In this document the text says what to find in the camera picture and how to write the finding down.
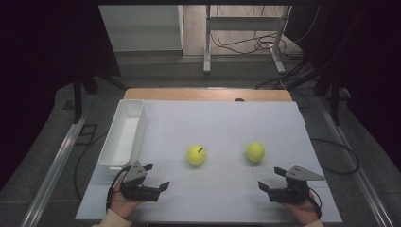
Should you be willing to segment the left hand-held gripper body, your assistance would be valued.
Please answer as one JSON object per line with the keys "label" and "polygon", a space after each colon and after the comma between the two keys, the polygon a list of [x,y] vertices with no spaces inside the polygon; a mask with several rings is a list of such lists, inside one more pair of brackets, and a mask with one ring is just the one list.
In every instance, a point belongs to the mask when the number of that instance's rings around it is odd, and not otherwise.
{"label": "left hand-held gripper body", "polygon": [[135,161],[120,184],[120,192],[131,201],[157,201],[161,191],[156,187],[144,186],[143,182],[148,175],[143,165]]}

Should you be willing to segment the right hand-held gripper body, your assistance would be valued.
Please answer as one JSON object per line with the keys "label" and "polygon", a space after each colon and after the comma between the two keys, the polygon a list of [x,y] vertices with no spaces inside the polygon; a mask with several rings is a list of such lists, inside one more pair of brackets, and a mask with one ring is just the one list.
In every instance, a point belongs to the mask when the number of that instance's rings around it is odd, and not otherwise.
{"label": "right hand-held gripper body", "polygon": [[280,203],[303,203],[309,196],[308,181],[324,181],[325,177],[305,169],[301,166],[293,166],[286,170],[285,188],[270,189],[268,196],[270,201]]}

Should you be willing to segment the plain yellow tennis ball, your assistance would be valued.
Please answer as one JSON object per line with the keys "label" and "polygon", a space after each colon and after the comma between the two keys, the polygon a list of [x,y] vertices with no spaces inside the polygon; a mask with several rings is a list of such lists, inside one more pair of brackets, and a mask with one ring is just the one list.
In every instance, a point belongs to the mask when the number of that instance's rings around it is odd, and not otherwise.
{"label": "plain yellow tennis ball", "polygon": [[260,143],[250,143],[245,150],[246,157],[252,162],[259,162],[265,156],[265,148]]}

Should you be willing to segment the white plastic bin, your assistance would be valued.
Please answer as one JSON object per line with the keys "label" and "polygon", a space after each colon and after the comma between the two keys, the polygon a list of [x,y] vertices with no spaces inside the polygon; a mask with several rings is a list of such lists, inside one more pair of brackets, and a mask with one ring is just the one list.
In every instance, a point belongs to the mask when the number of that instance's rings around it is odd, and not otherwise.
{"label": "white plastic bin", "polygon": [[146,124],[147,114],[142,100],[120,100],[98,163],[115,173],[137,161]]}

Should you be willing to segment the tennis ball with black mark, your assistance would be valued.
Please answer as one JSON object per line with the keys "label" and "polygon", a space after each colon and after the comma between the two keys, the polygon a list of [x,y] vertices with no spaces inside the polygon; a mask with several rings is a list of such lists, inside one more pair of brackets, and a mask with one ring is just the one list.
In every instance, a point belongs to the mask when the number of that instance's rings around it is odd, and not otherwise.
{"label": "tennis ball with black mark", "polygon": [[206,151],[201,145],[191,146],[186,153],[186,160],[191,165],[200,165],[204,162],[206,158]]}

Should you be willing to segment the person's left hand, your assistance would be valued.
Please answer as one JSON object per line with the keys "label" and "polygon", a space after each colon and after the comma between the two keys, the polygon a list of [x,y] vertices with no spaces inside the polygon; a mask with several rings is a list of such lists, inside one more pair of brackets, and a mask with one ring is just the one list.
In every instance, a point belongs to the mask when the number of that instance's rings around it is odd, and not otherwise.
{"label": "person's left hand", "polygon": [[120,184],[121,182],[117,182],[113,187],[110,209],[121,218],[128,218],[142,202],[126,199],[120,192]]}

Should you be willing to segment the person's right hand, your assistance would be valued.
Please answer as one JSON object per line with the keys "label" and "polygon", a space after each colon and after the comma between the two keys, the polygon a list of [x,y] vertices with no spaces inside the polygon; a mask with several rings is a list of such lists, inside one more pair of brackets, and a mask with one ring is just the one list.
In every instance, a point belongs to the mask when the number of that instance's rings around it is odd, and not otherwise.
{"label": "person's right hand", "polygon": [[305,201],[302,204],[283,203],[283,206],[293,214],[303,227],[319,219],[315,206],[310,201]]}

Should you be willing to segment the white board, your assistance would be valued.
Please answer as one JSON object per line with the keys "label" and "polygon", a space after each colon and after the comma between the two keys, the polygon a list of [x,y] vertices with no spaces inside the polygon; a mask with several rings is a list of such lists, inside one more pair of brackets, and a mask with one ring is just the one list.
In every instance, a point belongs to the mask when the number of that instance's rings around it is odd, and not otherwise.
{"label": "white board", "polygon": [[[147,124],[138,160],[153,164],[144,181],[157,187],[170,182],[156,202],[141,205],[135,222],[174,224],[289,224],[291,213],[271,202],[258,182],[283,188],[274,169],[295,165],[322,171],[294,102],[143,101]],[[246,147],[260,143],[265,156],[250,161]],[[186,160],[201,145],[200,165]],[[79,219],[105,216],[107,192],[115,177],[98,161],[77,213]]]}

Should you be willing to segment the wooden table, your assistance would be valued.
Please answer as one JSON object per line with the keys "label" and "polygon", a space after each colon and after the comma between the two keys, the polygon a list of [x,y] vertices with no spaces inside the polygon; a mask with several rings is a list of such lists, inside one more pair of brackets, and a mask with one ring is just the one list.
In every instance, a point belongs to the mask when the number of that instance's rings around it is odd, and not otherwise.
{"label": "wooden table", "polygon": [[224,88],[131,88],[124,99],[184,101],[291,101],[288,91]]}

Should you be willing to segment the black stand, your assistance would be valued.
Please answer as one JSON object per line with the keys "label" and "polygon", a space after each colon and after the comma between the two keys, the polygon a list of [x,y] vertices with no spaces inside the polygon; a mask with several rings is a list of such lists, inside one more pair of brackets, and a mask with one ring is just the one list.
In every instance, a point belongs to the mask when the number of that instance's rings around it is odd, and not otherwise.
{"label": "black stand", "polygon": [[73,123],[77,124],[80,119],[83,118],[83,104],[82,104],[82,91],[81,87],[84,87],[85,91],[89,95],[94,95],[98,91],[98,85],[95,81],[95,77],[99,77],[111,85],[114,85],[118,89],[122,91],[126,91],[128,86],[117,79],[114,79],[112,76],[95,73],[93,76],[87,76],[84,74],[75,74],[73,76],[73,87],[74,87],[74,110],[75,110],[75,118]]}
{"label": "black stand", "polygon": [[291,91],[296,87],[310,81],[317,76],[320,76],[314,88],[316,96],[323,96],[328,89],[331,89],[330,101],[330,116],[334,123],[338,126],[339,122],[339,102],[340,102],[340,78],[334,63],[326,63],[322,67],[314,70],[313,72],[297,79],[285,87],[286,90]]}

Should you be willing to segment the white cabinet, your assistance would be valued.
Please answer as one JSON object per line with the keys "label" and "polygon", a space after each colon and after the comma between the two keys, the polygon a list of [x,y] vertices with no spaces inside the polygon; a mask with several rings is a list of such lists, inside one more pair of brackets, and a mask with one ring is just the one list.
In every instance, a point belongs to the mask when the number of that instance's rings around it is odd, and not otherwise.
{"label": "white cabinet", "polygon": [[100,6],[115,52],[183,49],[183,6]]}

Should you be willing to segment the dark curtain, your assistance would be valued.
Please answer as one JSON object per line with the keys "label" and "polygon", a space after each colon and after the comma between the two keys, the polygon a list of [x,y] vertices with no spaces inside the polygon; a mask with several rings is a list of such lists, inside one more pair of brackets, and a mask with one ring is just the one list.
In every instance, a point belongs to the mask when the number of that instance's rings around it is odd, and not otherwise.
{"label": "dark curtain", "polygon": [[332,70],[350,94],[348,108],[401,171],[401,0],[294,6],[285,36],[321,68],[361,11],[363,18]]}
{"label": "dark curtain", "polygon": [[0,190],[25,159],[57,91],[120,70],[101,0],[0,0]]}

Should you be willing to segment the grey metal desk frame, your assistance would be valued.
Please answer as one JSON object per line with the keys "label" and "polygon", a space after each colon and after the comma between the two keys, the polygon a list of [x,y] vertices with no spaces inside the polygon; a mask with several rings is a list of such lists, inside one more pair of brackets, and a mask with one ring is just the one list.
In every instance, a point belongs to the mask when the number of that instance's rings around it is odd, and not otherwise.
{"label": "grey metal desk frame", "polygon": [[273,31],[276,33],[273,44],[268,48],[279,74],[286,72],[279,54],[279,43],[287,24],[290,6],[284,6],[280,17],[212,17],[211,6],[206,6],[205,47],[203,53],[203,72],[211,72],[211,32],[212,31]]}

